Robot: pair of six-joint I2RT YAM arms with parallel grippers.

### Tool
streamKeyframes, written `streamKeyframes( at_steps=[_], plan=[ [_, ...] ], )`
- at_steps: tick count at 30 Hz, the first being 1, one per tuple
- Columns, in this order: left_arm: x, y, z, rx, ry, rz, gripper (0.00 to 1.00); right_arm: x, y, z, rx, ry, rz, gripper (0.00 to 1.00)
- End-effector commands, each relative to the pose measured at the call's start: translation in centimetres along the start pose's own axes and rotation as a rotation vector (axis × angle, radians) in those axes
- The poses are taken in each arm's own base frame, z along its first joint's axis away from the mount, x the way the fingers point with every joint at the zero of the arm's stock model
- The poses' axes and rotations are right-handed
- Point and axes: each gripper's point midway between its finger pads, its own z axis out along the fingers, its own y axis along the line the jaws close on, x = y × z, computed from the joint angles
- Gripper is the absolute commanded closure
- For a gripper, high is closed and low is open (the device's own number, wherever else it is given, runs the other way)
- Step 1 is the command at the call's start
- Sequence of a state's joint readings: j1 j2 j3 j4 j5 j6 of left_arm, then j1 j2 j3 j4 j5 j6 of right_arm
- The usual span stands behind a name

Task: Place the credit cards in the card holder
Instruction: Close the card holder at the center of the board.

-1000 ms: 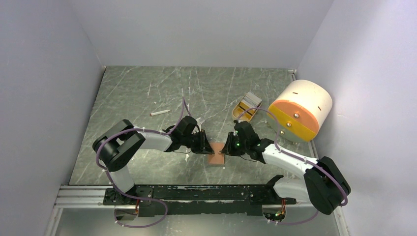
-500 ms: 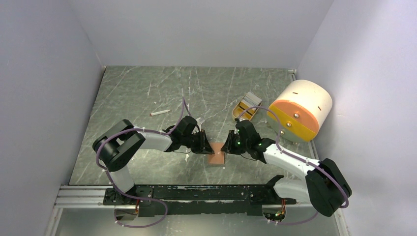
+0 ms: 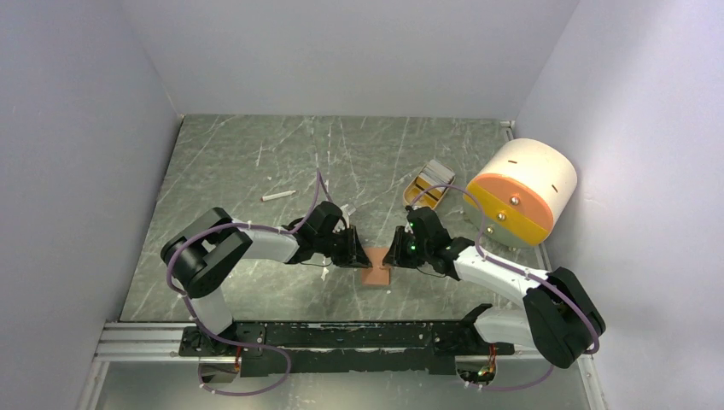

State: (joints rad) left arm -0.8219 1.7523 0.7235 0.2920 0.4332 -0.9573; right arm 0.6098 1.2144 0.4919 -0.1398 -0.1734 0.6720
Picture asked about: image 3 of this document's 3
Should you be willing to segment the brown leather card holder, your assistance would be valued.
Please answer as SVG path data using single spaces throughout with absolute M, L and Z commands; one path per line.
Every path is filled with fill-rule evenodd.
M 383 263 L 389 248 L 365 248 L 365 254 L 371 262 L 371 267 L 361 270 L 362 285 L 388 286 L 391 281 L 391 267 Z

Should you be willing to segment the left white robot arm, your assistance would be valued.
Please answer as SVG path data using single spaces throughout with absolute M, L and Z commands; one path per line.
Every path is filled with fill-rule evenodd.
M 188 301 L 192 318 L 206 328 L 202 344 L 216 355 L 229 353 L 236 344 L 236 326 L 221 285 L 237 263 L 250 259 L 296 265 L 314 255 L 336 267 L 372 265 L 355 226 L 328 201 L 279 227 L 241 222 L 212 208 L 161 249 L 168 284 Z

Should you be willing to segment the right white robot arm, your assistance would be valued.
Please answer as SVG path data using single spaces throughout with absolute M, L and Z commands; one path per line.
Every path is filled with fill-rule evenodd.
M 606 330 L 604 319 L 576 275 L 567 268 L 535 269 L 484 250 L 466 237 L 451 237 L 437 213 L 411 209 L 394 231 L 383 259 L 392 267 L 431 266 L 440 275 L 478 284 L 516 305 L 492 307 L 474 316 L 460 332 L 463 347 L 480 354 L 492 343 L 536 349 L 555 367 L 568 368 L 594 354 Z

